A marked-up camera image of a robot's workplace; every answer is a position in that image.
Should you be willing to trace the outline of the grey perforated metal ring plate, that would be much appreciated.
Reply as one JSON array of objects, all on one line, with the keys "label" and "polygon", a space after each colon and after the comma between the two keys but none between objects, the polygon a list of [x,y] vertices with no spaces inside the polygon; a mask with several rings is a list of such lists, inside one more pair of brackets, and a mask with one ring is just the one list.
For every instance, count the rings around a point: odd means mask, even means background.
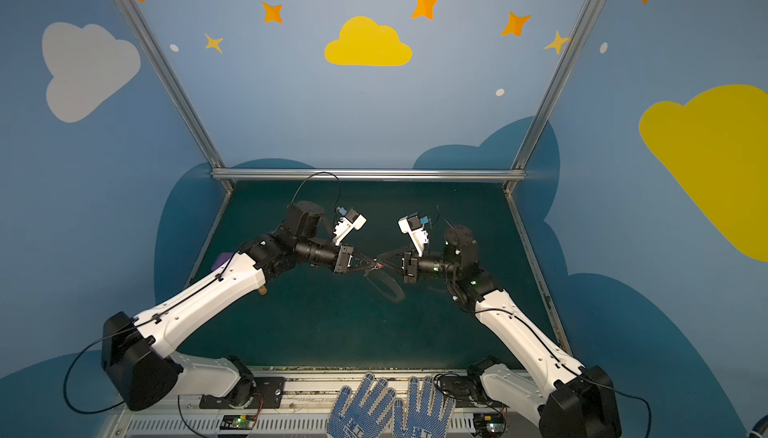
[{"label": "grey perforated metal ring plate", "polygon": [[365,273],[365,278],[385,299],[393,303],[400,303],[404,300],[404,290],[386,270],[370,270]]}]

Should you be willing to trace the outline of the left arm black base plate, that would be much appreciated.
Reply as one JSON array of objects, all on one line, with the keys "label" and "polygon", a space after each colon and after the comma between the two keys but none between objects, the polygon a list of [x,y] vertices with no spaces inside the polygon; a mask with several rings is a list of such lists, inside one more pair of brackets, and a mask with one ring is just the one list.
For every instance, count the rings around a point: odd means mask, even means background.
[{"label": "left arm black base plate", "polygon": [[199,402],[200,409],[277,409],[280,407],[285,388],[284,377],[266,376],[251,379],[242,378],[235,387],[223,397],[203,395]]}]

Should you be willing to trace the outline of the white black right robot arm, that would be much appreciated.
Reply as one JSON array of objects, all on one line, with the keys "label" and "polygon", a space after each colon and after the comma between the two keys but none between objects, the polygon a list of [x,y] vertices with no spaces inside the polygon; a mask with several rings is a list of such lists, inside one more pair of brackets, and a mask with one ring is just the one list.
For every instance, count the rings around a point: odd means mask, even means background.
[{"label": "white black right robot arm", "polygon": [[549,339],[487,272],[472,231],[462,225],[444,233],[444,248],[430,253],[426,222],[417,215],[398,226],[411,243],[382,253],[377,261],[407,283],[442,279],[459,307],[491,330],[528,375],[489,361],[475,379],[485,396],[535,425],[543,437],[619,437],[622,427],[616,391],[600,367],[582,363]]}]

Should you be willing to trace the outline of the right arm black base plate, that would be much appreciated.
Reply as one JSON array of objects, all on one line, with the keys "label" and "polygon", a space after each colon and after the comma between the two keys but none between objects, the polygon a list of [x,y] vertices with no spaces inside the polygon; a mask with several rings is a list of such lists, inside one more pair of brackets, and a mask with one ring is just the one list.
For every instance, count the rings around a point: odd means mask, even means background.
[{"label": "right arm black base plate", "polygon": [[471,376],[457,373],[438,373],[434,385],[447,397],[452,397],[459,408],[478,407],[485,404],[479,381]]}]

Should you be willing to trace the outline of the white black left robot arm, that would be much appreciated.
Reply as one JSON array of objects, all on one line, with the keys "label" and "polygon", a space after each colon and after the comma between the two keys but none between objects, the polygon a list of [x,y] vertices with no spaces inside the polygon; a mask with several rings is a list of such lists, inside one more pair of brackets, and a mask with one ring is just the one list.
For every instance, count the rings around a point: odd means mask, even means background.
[{"label": "white black left robot arm", "polygon": [[328,239],[317,236],[323,208],[290,204],[276,230],[241,244],[210,274],[177,295],[133,317],[118,312],[103,326],[101,366],[124,404],[145,410],[169,395],[201,395],[231,408],[246,408],[257,394],[255,378],[236,357],[195,357],[178,352],[194,331],[243,296],[265,294],[269,281],[298,263],[337,274],[370,269],[373,262],[343,240],[365,217],[344,211]]}]

